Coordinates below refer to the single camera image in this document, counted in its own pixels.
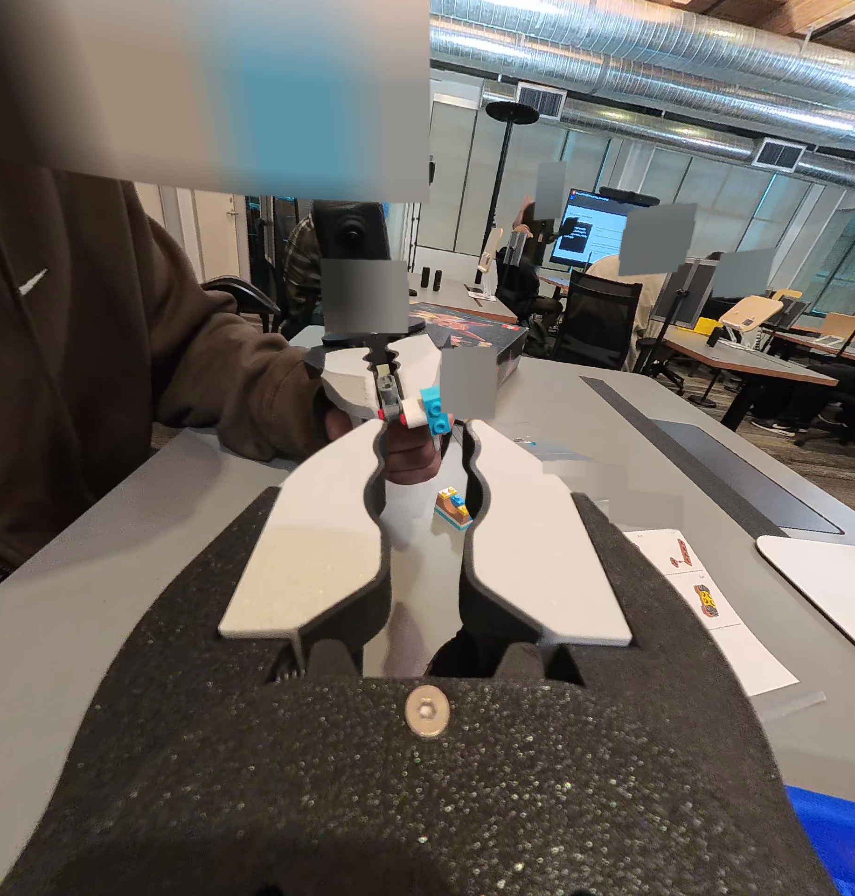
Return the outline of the white rounded board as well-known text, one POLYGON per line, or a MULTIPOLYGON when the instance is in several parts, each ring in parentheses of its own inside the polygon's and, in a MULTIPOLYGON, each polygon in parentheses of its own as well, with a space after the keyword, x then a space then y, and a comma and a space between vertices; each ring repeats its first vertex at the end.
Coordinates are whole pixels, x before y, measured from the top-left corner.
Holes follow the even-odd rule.
POLYGON ((770 566, 855 644, 855 546, 761 536, 756 547, 770 566))

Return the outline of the large silver air duct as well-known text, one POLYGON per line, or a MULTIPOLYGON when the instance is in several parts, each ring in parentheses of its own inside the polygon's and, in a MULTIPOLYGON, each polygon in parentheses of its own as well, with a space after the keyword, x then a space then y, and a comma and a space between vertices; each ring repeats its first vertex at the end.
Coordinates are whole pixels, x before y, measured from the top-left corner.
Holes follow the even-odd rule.
POLYGON ((855 54, 650 2, 430 2, 453 67, 855 151, 855 54))

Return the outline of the black disc on rod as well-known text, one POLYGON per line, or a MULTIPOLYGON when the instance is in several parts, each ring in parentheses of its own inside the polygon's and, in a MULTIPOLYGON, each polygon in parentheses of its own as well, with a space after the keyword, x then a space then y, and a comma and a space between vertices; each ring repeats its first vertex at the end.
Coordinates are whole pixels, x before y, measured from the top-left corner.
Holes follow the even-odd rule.
POLYGON ((488 246, 489 236, 494 228, 496 210, 500 196, 500 187, 503 179, 507 157, 510 151, 511 135, 515 126, 531 126, 538 121, 539 113, 523 103, 511 100, 496 100, 489 102, 486 109, 489 118, 504 124, 504 131, 500 145, 500 154, 496 166, 493 190, 487 212, 483 247, 488 246))

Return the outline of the person's left forearm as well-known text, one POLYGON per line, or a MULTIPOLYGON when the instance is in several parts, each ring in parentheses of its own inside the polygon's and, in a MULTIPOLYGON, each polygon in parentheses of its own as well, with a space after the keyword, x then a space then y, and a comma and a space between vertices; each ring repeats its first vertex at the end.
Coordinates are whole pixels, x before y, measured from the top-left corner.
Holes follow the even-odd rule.
POLYGON ((255 461, 302 460, 328 443, 328 402, 306 351, 230 312, 212 315, 158 372, 154 420, 213 427, 255 461))

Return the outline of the grey monitor on stand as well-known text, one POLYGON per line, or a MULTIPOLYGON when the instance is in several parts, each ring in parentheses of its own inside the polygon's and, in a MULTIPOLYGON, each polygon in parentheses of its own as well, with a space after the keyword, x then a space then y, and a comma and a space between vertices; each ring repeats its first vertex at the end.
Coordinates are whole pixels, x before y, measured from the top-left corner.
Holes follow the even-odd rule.
POLYGON ((649 323, 659 326, 654 335, 638 342, 638 358, 633 372, 656 376, 663 368, 664 340, 668 330, 676 327, 692 330, 701 316, 713 284, 716 266, 722 252, 713 252, 702 259, 687 259, 669 273, 649 316, 649 323))

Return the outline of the blue plastic bin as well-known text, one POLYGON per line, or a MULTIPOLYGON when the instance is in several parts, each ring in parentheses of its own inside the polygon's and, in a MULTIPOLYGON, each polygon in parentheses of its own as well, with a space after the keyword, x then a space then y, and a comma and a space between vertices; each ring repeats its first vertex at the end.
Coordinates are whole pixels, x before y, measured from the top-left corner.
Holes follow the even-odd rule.
POLYGON ((785 791, 837 890, 855 895, 855 801, 791 786, 785 791))

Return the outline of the printed cardboard box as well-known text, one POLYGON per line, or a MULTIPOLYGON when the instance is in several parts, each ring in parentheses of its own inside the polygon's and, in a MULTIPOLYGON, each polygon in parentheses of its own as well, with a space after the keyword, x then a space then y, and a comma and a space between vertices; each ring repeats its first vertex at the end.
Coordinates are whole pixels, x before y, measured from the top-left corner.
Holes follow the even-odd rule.
POLYGON ((410 304, 410 318, 424 322, 438 349, 493 347, 498 388, 519 365, 528 337, 528 328, 513 323, 422 302, 410 304))

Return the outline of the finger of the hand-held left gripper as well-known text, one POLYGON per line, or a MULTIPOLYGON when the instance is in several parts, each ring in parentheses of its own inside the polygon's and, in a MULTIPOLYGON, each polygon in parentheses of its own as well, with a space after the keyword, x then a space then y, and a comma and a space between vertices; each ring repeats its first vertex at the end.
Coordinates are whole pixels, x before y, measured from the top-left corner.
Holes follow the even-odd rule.
POLYGON ((375 371, 368 348, 327 350, 321 371, 323 388, 333 405, 358 426, 381 418, 375 371))
POLYGON ((421 391, 440 385, 442 352, 428 333, 394 342, 394 361, 402 399, 419 399, 421 391))

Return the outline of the computer monitor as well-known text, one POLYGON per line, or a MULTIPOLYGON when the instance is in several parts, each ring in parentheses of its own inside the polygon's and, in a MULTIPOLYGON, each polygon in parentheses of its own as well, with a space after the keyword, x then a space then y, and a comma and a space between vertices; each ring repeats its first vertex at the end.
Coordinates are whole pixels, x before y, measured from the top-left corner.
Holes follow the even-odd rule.
POLYGON ((549 262, 568 268, 588 268, 596 261, 618 254, 629 213, 658 204, 660 200, 655 196, 612 187, 602 187, 597 193, 572 188, 557 237, 550 245, 549 262))

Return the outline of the grey instruction booklet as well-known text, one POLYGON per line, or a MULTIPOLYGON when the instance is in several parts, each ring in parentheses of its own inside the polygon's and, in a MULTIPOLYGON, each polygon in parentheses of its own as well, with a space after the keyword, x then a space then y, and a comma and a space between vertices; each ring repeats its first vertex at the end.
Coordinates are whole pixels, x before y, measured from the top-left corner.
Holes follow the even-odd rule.
POLYGON ((599 462, 550 441, 526 423, 497 429, 542 461, 572 492, 585 494, 601 513, 664 576, 728 660, 746 695, 765 721, 824 703, 824 692, 804 685, 741 620, 688 538, 677 528, 649 528, 654 511, 664 521, 682 522, 682 499, 634 491, 622 465, 599 462))

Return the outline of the person's brown jacket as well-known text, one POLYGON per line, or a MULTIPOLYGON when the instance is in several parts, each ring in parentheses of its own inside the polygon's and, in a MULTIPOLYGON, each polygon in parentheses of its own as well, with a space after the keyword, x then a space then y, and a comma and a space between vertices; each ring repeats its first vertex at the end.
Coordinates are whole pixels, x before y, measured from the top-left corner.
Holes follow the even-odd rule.
POLYGON ((163 358, 223 311, 132 184, 0 161, 0 581, 146 461, 163 358))

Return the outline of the teal brick with red pin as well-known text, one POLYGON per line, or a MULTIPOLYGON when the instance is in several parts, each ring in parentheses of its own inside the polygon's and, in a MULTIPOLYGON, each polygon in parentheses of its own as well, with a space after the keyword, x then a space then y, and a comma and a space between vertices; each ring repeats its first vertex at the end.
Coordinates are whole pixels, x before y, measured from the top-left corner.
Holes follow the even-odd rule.
MULTIPOLYGON (((407 429, 427 427, 431 435, 448 434, 452 429, 451 420, 442 406, 440 390, 437 386, 417 390, 409 397, 400 395, 401 414, 395 420, 407 429)), ((378 400, 378 417, 382 419, 378 400)))

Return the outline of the wooden-edged table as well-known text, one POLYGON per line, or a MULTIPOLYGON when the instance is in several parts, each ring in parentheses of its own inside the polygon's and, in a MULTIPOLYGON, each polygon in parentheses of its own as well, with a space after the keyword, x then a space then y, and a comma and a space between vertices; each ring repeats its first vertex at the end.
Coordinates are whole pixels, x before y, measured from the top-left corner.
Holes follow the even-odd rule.
POLYGON ((414 293, 410 296, 412 306, 420 303, 509 325, 518 323, 517 317, 511 310, 492 293, 472 289, 462 281, 451 278, 445 273, 441 277, 438 290, 433 290, 433 273, 430 274, 425 286, 421 285, 421 279, 420 272, 408 274, 410 292, 414 293))
POLYGON ((747 350, 735 343, 719 340, 715 345, 694 331, 668 326, 657 338, 656 348, 667 348, 697 361, 715 371, 731 372, 744 378, 732 404, 725 410, 720 423, 735 432, 745 420, 768 380, 786 380, 794 384, 817 385, 831 389, 837 385, 833 377, 822 375, 800 364, 782 360, 757 350, 747 350))

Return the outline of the person's left hand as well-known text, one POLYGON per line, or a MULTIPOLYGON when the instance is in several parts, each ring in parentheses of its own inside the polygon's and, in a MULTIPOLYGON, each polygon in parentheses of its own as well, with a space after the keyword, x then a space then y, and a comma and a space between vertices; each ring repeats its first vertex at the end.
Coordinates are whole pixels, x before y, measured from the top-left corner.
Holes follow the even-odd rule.
MULTIPOLYGON (((329 442, 353 431, 356 424, 343 410, 328 403, 318 411, 329 442)), ((400 420, 387 429, 384 479, 403 487, 424 483, 439 472, 444 448, 438 446, 428 427, 408 428, 400 420)))

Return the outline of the black office chair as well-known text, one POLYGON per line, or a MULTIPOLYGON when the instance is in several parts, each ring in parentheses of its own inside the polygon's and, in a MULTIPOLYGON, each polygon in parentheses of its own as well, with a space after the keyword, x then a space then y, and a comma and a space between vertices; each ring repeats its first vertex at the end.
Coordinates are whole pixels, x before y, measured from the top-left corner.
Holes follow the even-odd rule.
POLYGON ((642 285, 573 271, 567 302, 549 358, 617 371, 634 342, 642 285))
POLYGON ((208 292, 222 292, 233 297, 239 315, 255 315, 260 318, 264 332, 278 332, 283 312, 281 308, 258 287, 235 275, 223 275, 201 283, 208 292))

